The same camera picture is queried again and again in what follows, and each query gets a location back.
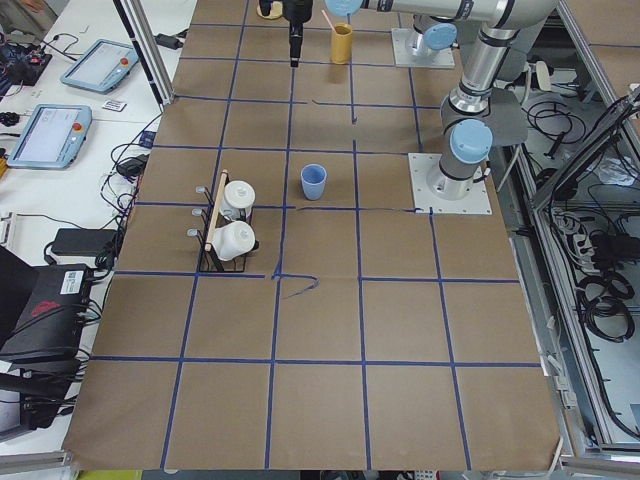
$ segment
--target power adapter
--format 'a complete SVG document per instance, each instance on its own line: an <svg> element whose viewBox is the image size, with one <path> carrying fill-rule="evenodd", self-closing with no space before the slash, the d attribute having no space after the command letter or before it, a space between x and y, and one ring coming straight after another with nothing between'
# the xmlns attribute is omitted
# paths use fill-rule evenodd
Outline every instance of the power adapter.
<svg viewBox="0 0 640 480"><path fill-rule="evenodd" d="M165 35L164 33L159 33L158 35L156 35L156 43L161 47L167 47L172 50L182 48L183 45L183 43L176 37Z"/></svg>

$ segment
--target metal post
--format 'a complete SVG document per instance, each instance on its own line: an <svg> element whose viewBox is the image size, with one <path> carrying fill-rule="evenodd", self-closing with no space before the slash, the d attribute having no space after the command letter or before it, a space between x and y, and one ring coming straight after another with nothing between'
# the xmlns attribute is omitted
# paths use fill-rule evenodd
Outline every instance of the metal post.
<svg viewBox="0 0 640 480"><path fill-rule="evenodd" d="M140 64L156 101L160 105L172 103L175 97L173 85L160 57L158 46L140 0L113 0L113 3L138 57L140 57Z"/></svg>

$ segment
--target metal bracket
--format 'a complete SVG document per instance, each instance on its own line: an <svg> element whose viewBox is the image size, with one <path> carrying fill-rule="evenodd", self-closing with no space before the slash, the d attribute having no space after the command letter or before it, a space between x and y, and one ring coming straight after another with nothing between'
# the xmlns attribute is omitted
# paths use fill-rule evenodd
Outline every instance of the metal bracket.
<svg viewBox="0 0 640 480"><path fill-rule="evenodd" d="M440 161L440 154L410 153L413 203L418 213L455 213L459 215L491 215L491 203L484 182L474 183L469 194L461 200L445 200L434 194L427 185L429 169ZM478 167L476 177L480 176Z"/></svg>
<svg viewBox="0 0 640 480"><path fill-rule="evenodd" d="M456 64L450 48L445 48L431 55L415 56L407 51L407 39L413 30L409 28L392 28L391 39L396 67L438 68L451 70Z"/></svg>

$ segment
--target white cup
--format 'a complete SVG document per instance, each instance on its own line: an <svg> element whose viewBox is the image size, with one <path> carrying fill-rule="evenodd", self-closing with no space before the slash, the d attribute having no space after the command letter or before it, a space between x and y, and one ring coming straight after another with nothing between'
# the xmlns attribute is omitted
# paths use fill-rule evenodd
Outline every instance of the white cup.
<svg viewBox="0 0 640 480"><path fill-rule="evenodd" d="M224 187L220 214L231 221L246 220L251 215L251 207L255 200L256 192L251 185L242 180L234 180Z"/></svg>
<svg viewBox="0 0 640 480"><path fill-rule="evenodd" d="M232 222L213 232L213 248L223 262L253 250L256 236L248 223Z"/></svg>

